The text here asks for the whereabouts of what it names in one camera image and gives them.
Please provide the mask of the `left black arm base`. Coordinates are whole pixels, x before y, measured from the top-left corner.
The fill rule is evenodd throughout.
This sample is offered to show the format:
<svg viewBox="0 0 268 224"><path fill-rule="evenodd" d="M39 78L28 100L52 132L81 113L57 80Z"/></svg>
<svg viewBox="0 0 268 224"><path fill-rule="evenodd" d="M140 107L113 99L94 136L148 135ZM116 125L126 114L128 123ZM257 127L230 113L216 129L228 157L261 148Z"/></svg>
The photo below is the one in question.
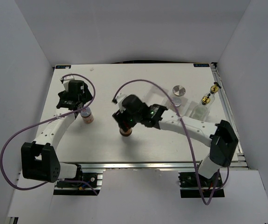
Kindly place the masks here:
<svg viewBox="0 0 268 224"><path fill-rule="evenodd" d="M55 196L97 196L103 180L103 171L86 170L76 164L76 176L58 180L55 183L53 195Z"/></svg>

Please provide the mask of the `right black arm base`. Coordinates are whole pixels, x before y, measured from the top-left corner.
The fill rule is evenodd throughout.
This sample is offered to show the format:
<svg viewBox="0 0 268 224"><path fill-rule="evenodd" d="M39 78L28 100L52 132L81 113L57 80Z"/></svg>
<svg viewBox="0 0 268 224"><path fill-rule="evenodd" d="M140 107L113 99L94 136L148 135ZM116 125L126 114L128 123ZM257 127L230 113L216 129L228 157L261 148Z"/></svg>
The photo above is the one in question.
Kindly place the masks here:
<svg viewBox="0 0 268 224"><path fill-rule="evenodd" d="M201 175L199 176L200 186L204 198L208 199L210 197L210 194L213 191L214 182L216 180L216 174L217 173L215 173L210 179L207 179ZM179 173L178 178L181 198L201 198L194 172L181 172ZM219 175L213 197L225 197L224 189L221 187L222 185L223 181Z"/></svg>

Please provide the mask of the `blue label silver lid jar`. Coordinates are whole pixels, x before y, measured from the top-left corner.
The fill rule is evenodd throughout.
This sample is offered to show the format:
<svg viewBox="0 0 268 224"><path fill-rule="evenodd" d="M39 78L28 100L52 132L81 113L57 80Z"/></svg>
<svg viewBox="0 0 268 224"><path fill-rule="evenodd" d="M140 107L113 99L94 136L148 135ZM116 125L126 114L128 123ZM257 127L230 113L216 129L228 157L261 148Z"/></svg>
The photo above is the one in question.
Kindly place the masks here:
<svg viewBox="0 0 268 224"><path fill-rule="evenodd" d="M182 104L182 101L178 97L173 97L172 98L172 103L174 104L175 107L180 107Z"/></svg>

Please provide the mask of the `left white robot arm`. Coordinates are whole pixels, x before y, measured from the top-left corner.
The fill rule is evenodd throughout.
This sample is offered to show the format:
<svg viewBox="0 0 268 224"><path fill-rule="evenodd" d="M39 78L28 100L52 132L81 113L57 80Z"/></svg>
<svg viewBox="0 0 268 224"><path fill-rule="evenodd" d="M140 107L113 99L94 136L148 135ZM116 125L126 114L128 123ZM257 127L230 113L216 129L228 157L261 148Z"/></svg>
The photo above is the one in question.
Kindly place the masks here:
<svg viewBox="0 0 268 224"><path fill-rule="evenodd" d="M83 107L93 99L88 85L73 75L61 79L64 90L58 93L54 119L31 142L21 147L22 174L26 179L54 183L67 179L72 186L79 186L83 174L75 164L59 162L56 149Z"/></svg>

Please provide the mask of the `small red white lid jar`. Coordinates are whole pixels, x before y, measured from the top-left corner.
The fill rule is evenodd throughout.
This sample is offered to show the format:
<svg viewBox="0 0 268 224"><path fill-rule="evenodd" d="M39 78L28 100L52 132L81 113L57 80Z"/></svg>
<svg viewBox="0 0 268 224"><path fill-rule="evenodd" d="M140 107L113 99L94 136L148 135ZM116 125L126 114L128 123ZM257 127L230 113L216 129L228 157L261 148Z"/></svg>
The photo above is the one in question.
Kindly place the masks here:
<svg viewBox="0 0 268 224"><path fill-rule="evenodd" d="M93 114L92 114L91 109L89 107L82 109L80 111L80 116L82 117L84 123L86 123L86 124L90 124L94 121Z"/></svg>

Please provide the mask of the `clear liquid glass bottle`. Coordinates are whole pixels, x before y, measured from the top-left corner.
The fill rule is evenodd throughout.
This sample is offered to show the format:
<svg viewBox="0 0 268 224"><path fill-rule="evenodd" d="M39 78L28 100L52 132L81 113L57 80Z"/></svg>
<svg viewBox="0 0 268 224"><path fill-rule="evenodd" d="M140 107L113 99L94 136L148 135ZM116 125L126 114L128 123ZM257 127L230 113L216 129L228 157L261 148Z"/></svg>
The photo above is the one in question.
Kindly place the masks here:
<svg viewBox="0 0 268 224"><path fill-rule="evenodd" d="M210 88L210 103L212 104L215 101L216 93L221 89L221 86L218 82L214 82L214 85Z"/></svg>

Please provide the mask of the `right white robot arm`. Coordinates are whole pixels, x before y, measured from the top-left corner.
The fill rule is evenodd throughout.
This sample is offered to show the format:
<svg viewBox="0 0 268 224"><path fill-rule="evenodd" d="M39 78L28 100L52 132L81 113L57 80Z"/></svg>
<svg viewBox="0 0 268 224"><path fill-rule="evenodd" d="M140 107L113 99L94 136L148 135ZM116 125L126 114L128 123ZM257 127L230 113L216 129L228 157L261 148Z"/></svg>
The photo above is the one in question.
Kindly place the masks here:
<svg viewBox="0 0 268 224"><path fill-rule="evenodd" d="M206 186L218 169L230 166L239 140L228 121L215 124L187 116L179 118L175 111L158 104L148 106L133 94L119 95L112 102L119 107L112 116L121 132L126 133L140 123L148 128L189 136L209 147L209 154L195 174L198 185Z"/></svg>

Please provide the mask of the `dark sauce glass bottle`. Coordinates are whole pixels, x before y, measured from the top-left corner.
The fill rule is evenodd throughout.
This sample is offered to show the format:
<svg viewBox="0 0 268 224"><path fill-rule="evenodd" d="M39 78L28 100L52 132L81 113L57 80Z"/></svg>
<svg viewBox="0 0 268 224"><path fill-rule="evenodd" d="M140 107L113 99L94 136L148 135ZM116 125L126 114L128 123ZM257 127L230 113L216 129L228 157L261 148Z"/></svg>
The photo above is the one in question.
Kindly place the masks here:
<svg viewBox="0 0 268 224"><path fill-rule="evenodd" d="M190 118L204 121L209 114L209 108L214 101L214 95L208 93L202 97L200 102L193 108Z"/></svg>

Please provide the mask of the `tall silver lid spice jar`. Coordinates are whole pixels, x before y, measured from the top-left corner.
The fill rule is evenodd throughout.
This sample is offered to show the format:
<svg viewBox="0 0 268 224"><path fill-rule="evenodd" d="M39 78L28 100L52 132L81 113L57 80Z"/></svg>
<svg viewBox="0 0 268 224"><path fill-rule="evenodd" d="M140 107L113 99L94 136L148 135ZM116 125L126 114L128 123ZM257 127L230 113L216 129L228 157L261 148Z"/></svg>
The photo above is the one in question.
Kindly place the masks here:
<svg viewBox="0 0 268 224"><path fill-rule="evenodd" d="M173 87L172 92L175 96L181 97L185 95L186 89L181 85L176 85Z"/></svg>

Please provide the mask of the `red lid sauce jar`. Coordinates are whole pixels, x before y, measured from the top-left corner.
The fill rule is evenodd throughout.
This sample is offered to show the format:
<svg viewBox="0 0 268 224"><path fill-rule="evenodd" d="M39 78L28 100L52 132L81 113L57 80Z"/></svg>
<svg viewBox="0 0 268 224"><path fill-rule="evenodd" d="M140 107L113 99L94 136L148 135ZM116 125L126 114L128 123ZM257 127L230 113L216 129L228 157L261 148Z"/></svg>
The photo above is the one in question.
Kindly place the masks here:
<svg viewBox="0 0 268 224"><path fill-rule="evenodd" d="M132 134L132 128L127 128L126 130L119 128L119 133L124 137L129 137Z"/></svg>

